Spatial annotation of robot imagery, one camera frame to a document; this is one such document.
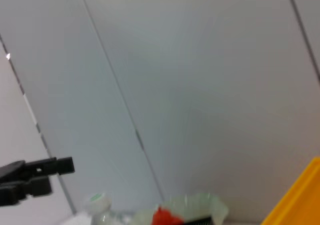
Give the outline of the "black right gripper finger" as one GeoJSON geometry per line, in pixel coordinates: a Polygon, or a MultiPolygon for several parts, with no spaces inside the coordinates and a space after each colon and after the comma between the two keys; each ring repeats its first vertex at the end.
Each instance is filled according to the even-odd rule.
{"type": "Polygon", "coordinates": [[[0,182],[28,181],[36,177],[65,175],[75,172],[72,157],[56,157],[26,162],[19,160],[0,168],[0,182]]]}
{"type": "Polygon", "coordinates": [[[53,192],[48,176],[34,177],[28,181],[12,181],[0,185],[0,205],[15,206],[27,196],[41,197],[53,192]]]}

